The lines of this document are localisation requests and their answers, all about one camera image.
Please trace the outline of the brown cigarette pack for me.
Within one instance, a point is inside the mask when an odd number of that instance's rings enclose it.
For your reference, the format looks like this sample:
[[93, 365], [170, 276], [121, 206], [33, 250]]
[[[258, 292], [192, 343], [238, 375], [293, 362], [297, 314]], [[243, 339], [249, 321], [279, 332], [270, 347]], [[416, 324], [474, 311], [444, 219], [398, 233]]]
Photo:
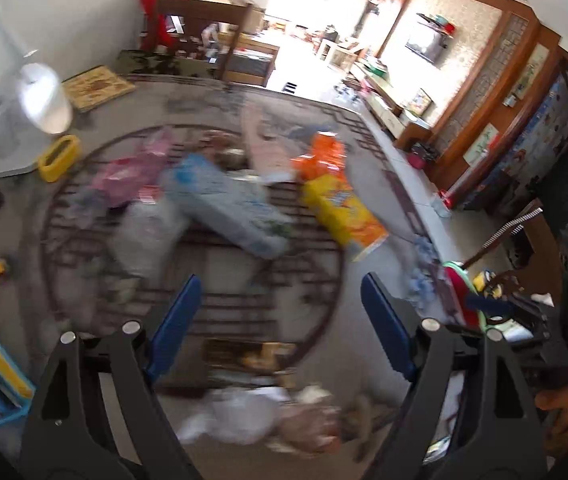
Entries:
[[203, 345], [203, 358], [224, 370], [273, 374], [284, 368], [296, 349], [296, 344], [288, 342], [210, 338]]

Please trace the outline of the crushed clear water bottle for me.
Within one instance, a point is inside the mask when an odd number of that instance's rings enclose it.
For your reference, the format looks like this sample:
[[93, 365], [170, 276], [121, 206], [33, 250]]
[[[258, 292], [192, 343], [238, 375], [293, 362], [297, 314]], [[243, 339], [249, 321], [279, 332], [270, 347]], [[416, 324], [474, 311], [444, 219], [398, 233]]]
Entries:
[[129, 205], [107, 243], [120, 266], [139, 278], [157, 278], [190, 218], [168, 198]]

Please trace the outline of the pink plastic wrapper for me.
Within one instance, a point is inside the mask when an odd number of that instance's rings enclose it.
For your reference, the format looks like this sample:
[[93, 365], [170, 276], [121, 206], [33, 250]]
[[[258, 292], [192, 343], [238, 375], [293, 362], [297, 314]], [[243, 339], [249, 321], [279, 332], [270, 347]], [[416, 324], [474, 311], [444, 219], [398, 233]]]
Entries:
[[136, 199], [139, 190], [154, 185], [168, 164], [172, 135], [161, 128], [142, 141], [129, 157], [109, 162], [92, 181], [92, 188], [104, 198], [107, 208], [119, 207]]

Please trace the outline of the blue white milk carton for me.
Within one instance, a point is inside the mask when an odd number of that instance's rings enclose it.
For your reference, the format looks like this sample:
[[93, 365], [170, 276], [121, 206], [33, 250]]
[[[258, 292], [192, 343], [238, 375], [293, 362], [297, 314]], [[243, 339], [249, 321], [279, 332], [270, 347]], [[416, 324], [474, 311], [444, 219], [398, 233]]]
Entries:
[[159, 183], [180, 211], [245, 252], [273, 260], [290, 249], [292, 218], [255, 185], [231, 178], [206, 157], [186, 155]]

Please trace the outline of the yellow lemon tea carton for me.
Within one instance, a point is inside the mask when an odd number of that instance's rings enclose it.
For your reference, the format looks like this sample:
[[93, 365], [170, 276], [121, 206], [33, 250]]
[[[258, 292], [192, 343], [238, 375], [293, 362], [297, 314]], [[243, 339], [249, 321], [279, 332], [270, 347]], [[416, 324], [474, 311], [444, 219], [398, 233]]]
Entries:
[[302, 186], [302, 201], [354, 261], [369, 255], [388, 237], [347, 180], [324, 174], [307, 181]]

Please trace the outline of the orange snack bag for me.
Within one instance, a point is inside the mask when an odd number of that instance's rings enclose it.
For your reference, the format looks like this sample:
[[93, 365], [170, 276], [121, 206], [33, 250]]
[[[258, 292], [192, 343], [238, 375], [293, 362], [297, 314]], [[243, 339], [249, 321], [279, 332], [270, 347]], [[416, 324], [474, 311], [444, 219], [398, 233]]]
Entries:
[[332, 132], [317, 132], [306, 154], [292, 159], [293, 170], [301, 181], [310, 181], [330, 174], [346, 179], [346, 146]]

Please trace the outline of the pink white paper bag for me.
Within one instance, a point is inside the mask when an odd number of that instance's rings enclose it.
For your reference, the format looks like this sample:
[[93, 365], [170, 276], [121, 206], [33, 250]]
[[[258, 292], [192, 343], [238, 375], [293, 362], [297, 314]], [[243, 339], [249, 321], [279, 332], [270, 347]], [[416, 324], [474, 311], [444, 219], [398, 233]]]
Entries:
[[241, 128], [250, 166], [262, 184], [294, 182], [295, 170], [280, 137], [264, 122], [260, 106], [249, 102], [241, 114]]

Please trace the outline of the grey paper ball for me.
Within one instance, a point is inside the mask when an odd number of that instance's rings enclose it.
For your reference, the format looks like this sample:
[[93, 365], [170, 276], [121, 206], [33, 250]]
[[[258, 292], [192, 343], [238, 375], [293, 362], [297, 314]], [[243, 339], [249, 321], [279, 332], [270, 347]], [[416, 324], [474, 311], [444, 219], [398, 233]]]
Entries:
[[310, 385], [283, 403], [266, 445], [273, 452], [305, 458], [336, 453], [342, 445], [342, 427], [331, 393]]

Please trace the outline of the red white paper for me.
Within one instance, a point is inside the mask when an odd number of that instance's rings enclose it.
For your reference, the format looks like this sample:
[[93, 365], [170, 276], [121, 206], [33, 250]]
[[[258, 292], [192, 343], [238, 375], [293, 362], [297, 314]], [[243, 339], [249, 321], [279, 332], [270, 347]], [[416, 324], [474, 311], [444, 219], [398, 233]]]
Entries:
[[196, 144], [196, 151], [224, 171], [248, 167], [245, 144], [240, 136], [222, 130], [207, 130]]

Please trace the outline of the yellow tape holder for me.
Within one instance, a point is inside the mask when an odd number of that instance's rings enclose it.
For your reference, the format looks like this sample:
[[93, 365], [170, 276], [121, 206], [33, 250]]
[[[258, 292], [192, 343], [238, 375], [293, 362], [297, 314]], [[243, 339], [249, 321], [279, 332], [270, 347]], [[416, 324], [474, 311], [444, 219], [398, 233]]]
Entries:
[[38, 158], [40, 177], [48, 183], [56, 182], [79, 159], [80, 154], [81, 141], [78, 136], [61, 136]]

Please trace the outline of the tv cabinet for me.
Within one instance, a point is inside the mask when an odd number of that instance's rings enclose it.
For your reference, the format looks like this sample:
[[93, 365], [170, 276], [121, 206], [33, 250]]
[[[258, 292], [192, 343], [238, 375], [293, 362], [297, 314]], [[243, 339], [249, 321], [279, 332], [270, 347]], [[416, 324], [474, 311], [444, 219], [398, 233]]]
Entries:
[[429, 144], [434, 134], [426, 122], [404, 108], [396, 97], [394, 87], [383, 77], [354, 63], [349, 71], [362, 85], [365, 106], [390, 135], [395, 148], [408, 152], [416, 142]]

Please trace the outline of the white desk lamp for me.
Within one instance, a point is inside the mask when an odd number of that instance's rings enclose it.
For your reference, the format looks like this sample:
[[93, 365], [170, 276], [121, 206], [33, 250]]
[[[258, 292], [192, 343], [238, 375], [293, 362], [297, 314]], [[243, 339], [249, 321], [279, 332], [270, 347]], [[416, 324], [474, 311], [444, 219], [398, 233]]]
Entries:
[[0, 178], [34, 171], [73, 114], [57, 72], [0, 18]]

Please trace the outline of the floral seat cushion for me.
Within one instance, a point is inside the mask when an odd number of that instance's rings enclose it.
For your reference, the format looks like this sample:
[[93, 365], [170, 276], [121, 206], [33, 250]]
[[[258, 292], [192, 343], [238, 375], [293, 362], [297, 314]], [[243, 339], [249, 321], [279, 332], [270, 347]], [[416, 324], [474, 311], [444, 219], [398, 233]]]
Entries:
[[119, 75], [170, 75], [191, 78], [217, 78], [217, 67], [192, 58], [142, 50], [119, 52], [114, 72]]

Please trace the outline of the small black stool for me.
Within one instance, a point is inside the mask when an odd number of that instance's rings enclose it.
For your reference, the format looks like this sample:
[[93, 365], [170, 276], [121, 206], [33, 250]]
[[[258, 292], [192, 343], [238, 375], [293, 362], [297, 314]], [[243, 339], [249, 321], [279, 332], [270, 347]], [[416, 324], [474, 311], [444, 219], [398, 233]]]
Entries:
[[297, 84], [287, 81], [286, 84], [284, 84], [282, 91], [289, 94], [295, 94], [297, 91]]

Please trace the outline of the wall mounted television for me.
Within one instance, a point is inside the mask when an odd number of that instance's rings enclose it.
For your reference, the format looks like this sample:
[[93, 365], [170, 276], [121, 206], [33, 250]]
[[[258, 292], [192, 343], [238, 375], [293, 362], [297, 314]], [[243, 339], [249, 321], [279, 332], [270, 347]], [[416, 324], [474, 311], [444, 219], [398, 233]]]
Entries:
[[436, 64], [448, 50], [449, 36], [426, 24], [416, 24], [406, 40], [406, 48], [430, 64]]

